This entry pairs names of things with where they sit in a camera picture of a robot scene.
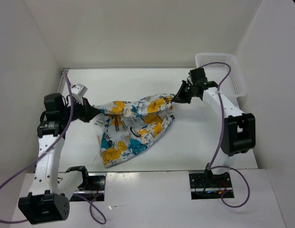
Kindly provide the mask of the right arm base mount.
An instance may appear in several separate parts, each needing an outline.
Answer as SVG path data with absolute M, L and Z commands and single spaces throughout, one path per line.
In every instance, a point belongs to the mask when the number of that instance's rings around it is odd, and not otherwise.
M 228 172 L 209 175 L 205 171 L 190 171 L 189 185 L 192 200 L 234 198 L 232 182 Z

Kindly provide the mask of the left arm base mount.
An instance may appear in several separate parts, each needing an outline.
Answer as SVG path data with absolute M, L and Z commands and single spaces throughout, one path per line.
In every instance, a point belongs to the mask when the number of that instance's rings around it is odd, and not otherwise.
M 106 173 L 89 172 L 88 174 L 88 183 L 85 187 L 78 187 L 75 190 L 70 202 L 84 201 L 77 197 L 77 194 L 88 200 L 104 201 Z

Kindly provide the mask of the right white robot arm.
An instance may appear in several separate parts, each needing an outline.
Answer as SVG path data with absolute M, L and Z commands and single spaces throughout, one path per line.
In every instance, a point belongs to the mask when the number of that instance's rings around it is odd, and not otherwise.
M 173 102 L 189 104 L 198 97 L 208 104 L 221 119 L 219 143 L 211 162 L 204 170 L 204 181 L 209 187 L 216 186 L 224 178 L 237 155 L 247 153 L 256 145 L 256 119 L 245 113 L 220 91 L 220 83 L 208 81 L 202 67 L 189 71 L 189 79 L 182 85 Z

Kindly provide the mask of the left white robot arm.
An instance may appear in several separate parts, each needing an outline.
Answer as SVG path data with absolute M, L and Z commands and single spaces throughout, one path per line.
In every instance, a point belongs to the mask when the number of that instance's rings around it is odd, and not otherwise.
M 28 195 L 18 202 L 20 211 L 32 225 L 66 220 L 74 191 L 89 187 L 90 177 L 84 165 L 69 167 L 60 180 L 59 160 L 70 123 L 75 120 L 88 123 L 100 113 L 76 93 L 70 96 L 70 104 L 60 93 L 47 95 L 44 106 L 37 128 L 39 160 L 33 183 Z

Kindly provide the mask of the patterned white yellow teal shorts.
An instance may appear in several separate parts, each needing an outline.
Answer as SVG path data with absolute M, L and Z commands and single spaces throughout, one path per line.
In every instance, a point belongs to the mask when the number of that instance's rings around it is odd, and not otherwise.
M 94 125 L 102 130 L 97 139 L 105 168 L 139 156 L 160 139 L 175 119 L 173 98 L 173 94 L 156 94 L 95 107 L 100 110 Z

